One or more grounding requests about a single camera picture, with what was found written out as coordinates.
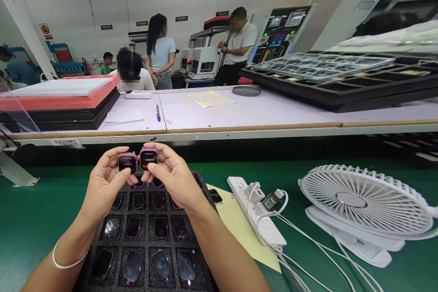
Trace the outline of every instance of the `silver bracelet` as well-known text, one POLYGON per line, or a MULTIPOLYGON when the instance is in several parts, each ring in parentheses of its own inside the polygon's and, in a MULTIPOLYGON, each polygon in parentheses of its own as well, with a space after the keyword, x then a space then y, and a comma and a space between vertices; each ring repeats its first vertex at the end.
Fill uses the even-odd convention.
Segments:
POLYGON ((80 258, 76 263, 69 265, 69 266, 61 266, 60 264, 58 264, 55 260, 55 250, 56 250, 56 246, 58 245, 59 241, 61 240, 61 238, 64 236, 64 234, 62 234, 62 236, 58 239, 58 242, 56 242, 55 247, 53 248, 53 252, 52 252, 52 259, 53 259, 53 263, 55 264, 56 268, 58 269, 70 269, 75 267, 78 263, 80 263, 88 254, 88 251, 90 251, 90 248, 88 248, 87 252, 85 252, 85 254, 82 256, 82 258, 80 258))

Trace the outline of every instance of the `warning sign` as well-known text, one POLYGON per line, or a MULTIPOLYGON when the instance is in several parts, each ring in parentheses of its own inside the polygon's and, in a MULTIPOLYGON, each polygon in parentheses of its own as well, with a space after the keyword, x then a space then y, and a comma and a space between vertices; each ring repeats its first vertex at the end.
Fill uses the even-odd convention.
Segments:
POLYGON ((47 26, 47 24, 40 24, 41 27, 41 31, 44 34, 44 37, 46 38, 46 40, 51 40, 53 39, 53 36, 50 34, 50 30, 49 30, 49 26, 47 26))

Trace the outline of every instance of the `fan grille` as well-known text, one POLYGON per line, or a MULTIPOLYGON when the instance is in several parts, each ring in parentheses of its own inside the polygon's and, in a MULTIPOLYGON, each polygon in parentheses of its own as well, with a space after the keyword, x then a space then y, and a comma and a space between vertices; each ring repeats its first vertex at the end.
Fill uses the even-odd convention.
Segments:
POLYGON ((300 182, 320 209, 375 232, 412 235, 432 227, 424 199, 407 185, 366 169, 336 167, 314 169, 300 182))

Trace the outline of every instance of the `pen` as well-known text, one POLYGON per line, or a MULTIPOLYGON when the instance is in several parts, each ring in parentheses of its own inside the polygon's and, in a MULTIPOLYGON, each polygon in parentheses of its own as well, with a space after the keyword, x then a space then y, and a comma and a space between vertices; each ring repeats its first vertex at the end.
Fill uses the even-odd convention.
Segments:
POLYGON ((160 109, 158 108, 158 105, 156 106, 156 119, 158 122, 161 122, 160 109))

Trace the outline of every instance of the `purple smartwatch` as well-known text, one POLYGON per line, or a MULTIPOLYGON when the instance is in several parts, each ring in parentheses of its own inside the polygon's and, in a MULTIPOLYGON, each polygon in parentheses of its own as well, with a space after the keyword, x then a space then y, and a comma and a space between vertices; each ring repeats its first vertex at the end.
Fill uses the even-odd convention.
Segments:
POLYGON ((148 163, 158 164, 158 151, 156 148, 142 148, 140 151, 140 167, 147 171, 148 163))
POLYGON ((135 152, 126 152, 119 154, 119 170, 126 168, 131 169, 131 174, 137 172, 137 155, 135 152))

